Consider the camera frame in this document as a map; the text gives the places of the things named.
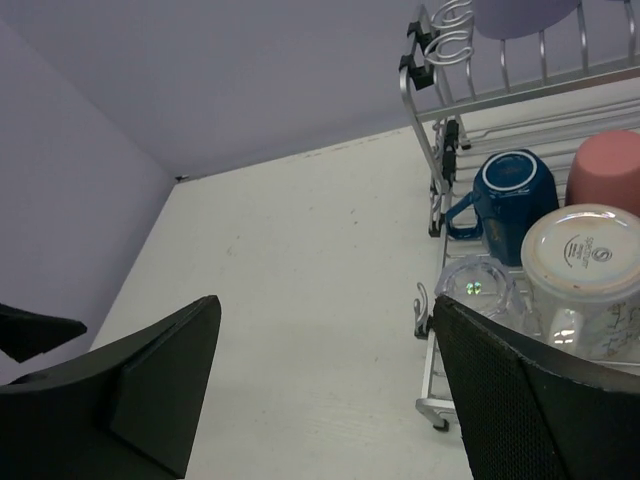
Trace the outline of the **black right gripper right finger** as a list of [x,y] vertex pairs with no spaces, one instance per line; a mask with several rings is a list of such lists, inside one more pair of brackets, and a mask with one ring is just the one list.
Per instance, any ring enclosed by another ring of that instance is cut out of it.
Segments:
[[639,378],[445,295],[432,329],[476,479],[636,479]]

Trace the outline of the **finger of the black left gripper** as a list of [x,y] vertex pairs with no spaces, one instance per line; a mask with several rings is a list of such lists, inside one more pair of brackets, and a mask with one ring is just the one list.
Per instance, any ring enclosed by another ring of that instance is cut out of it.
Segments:
[[1,351],[18,363],[72,341],[87,332],[84,323],[1,305]]

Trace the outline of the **lavender plastic cup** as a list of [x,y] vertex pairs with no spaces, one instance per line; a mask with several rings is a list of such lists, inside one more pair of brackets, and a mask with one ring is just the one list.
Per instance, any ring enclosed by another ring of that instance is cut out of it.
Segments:
[[579,0],[473,0],[474,25],[489,39],[507,40],[545,30],[571,14]]

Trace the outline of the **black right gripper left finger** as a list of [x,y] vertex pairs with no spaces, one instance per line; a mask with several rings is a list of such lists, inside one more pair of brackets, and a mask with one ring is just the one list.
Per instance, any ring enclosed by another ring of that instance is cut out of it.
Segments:
[[2,478],[185,478],[221,317],[204,296],[2,386]]

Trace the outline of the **clear glass tumbler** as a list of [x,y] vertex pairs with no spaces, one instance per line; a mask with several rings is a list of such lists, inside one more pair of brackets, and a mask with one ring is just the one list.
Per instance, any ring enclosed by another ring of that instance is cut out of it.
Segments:
[[519,328],[526,303],[515,279],[497,259],[468,255],[444,267],[434,291],[510,328]]

